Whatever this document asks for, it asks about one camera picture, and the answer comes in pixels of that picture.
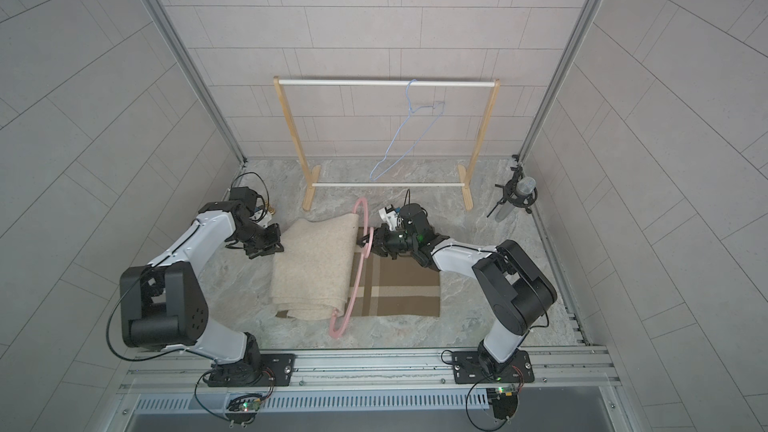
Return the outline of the brown plaid scarf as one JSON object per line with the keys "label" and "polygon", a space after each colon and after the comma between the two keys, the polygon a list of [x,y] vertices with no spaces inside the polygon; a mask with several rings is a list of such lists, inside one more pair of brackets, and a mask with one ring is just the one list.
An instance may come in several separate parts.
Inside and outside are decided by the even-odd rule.
{"label": "brown plaid scarf", "polygon": [[357,274],[361,251],[354,256],[349,297],[356,297],[352,315],[393,316],[440,315],[440,277],[437,272],[422,268],[410,258],[382,258],[375,254],[365,260],[363,272]]}

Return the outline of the beige wool scarf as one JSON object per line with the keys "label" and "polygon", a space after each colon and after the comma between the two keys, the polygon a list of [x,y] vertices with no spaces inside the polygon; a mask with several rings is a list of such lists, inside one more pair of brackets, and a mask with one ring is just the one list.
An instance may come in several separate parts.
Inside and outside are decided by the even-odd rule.
{"label": "beige wool scarf", "polygon": [[357,250],[359,216],[299,219],[273,257],[270,299],[279,317],[323,321],[345,309]]}

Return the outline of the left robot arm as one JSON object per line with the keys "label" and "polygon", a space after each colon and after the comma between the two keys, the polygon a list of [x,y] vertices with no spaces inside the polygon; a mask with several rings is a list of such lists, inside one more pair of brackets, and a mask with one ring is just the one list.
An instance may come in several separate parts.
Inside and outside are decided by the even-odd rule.
{"label": "left robot arm", "polygon": [[210,315],[199,276],[219,247],[249,259],[282,251],[268,192],[232,185],[223,201],[204,204],[189,228],[164,252],[120,277],[122,341],[152,351],[155,358],[184,352],[211,361],[204,378],[210,387],[255,385],[268,375],[256,338]]}

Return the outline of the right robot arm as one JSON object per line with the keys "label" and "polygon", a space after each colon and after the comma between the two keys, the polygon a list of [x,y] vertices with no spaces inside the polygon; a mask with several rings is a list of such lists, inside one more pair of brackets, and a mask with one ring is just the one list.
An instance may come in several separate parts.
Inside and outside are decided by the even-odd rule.
{"label": "right robot arm", "polygon": [[530,330],[558,299],[557,291],[513,240],[495,247],[472,245],[438,233],[418,203],[405,201],[379,211],[382,224],[362,233],[357,245],[380,257],[410,257],[421,267],[475,279],[495,316],[478,346],[476,363],[497,381]]}

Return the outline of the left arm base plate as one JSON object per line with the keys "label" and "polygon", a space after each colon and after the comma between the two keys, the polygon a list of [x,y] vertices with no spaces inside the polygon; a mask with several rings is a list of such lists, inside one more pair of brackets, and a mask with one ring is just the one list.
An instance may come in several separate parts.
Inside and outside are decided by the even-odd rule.
{"label": "left arm base plate", "polygon": [[262,354],[258,365],[240,361],[214,365],[203,378],[208,387],[287,387],[290,385],[296,355]]}

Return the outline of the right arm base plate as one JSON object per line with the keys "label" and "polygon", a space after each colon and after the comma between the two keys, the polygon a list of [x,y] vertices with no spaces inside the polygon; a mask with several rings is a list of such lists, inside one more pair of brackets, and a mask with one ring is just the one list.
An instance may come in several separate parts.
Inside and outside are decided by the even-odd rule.
{"label": "right arm base plate", "polygon": [[506,362],[496,362],[478,351],[446,351],[441,359],[452,368],[456,384],[513,383],[535,381],[529,354],[518,349]]}

